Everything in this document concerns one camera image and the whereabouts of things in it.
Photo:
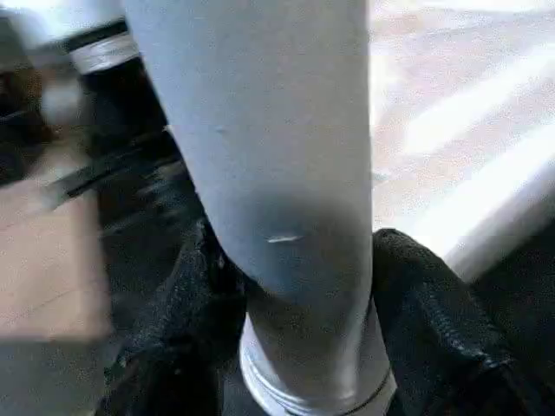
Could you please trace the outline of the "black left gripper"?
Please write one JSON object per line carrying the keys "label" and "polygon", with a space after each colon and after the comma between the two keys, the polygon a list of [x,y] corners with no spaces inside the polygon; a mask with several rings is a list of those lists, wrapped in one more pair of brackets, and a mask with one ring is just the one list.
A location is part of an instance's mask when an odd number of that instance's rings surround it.
{"label": "black left gripper", "polygon": [[170,133],[146,133],[44,186],[50,200],[70,200],[124,171],[149,171],[180,160]]}

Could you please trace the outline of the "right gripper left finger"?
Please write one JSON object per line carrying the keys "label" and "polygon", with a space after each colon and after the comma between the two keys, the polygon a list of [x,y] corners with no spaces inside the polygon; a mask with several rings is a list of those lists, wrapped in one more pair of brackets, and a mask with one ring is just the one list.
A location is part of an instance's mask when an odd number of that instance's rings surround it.
{"label": "right gripper left finger", "polygon": [[245,322],[245,274],[202,218],[108,370],[103,415],[220,415]]}

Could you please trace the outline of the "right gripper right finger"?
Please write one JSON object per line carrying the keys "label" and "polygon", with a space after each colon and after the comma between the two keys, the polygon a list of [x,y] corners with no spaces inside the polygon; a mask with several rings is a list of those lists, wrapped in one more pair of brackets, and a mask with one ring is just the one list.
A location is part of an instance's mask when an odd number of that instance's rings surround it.
{"label": "right gripper right finger", "polygon": [[373,235],[372,295],[397,385],[393,415],[552,415],[554,391],[461,279],[396,229]]}

